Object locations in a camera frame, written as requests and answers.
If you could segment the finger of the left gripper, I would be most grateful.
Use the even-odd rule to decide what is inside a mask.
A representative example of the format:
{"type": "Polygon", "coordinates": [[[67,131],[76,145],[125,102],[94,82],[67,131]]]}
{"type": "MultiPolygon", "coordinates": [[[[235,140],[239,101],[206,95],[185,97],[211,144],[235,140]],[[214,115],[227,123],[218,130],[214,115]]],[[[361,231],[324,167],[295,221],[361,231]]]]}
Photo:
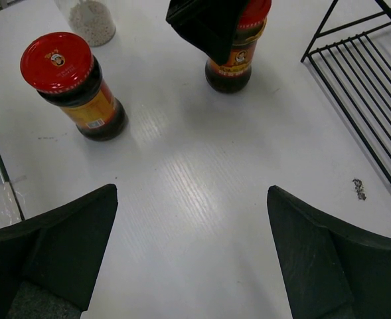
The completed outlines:
{"type": "Polygon", "coordinates": [[[244,0],[170,0],[166,22],[216,64],[228,61],[244,0]]]}

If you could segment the red lid sauce jar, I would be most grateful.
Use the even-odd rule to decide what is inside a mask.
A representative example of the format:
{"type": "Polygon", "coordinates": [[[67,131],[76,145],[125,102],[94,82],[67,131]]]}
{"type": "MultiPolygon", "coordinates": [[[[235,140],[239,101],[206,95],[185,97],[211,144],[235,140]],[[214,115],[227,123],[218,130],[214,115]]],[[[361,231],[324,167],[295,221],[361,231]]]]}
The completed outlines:
{"type": "Polygon", "coordinates": [[[266,27],[271,6],[271,0],[249,1],[238,21],[228,61],[218,64],[209,59],[206,62],[204,73],[213,89],[233,94],[247,85],[257,41],[266,27]]]}

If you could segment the red lid chili jar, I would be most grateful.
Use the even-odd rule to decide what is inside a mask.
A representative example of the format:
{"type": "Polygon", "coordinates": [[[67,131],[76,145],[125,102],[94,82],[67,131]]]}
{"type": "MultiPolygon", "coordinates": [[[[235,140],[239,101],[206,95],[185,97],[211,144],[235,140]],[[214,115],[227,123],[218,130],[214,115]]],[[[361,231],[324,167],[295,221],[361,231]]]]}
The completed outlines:
{"type": "Polygon", "coordinates": [[[127,114],[82,37],[55,32],[35,39],[22,54],[20,71],[24,80],[44,100],[59,107],[84,137],[111,140],[126,127],[127,114]]]}

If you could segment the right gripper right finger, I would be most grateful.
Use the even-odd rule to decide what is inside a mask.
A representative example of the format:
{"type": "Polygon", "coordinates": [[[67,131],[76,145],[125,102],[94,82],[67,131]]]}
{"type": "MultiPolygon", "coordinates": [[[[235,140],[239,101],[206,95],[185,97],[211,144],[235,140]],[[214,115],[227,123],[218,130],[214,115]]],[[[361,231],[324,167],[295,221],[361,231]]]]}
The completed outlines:
{"type": "Polygon", "coordinates": [[[391,318],[391,238],[278,186],[267,206],[293,318],[391,318]]]}

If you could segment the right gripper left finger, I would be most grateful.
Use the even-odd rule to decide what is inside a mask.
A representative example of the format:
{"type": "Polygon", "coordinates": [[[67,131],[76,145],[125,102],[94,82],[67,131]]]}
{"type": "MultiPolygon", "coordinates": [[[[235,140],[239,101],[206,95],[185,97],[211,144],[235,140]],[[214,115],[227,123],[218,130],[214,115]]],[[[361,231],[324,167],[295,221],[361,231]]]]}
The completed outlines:
{"type": "Polygon", "coordinates": [[[0,229],[0,318],[80,318],[118,207],[107,184],[62,207],[0,229]]]}

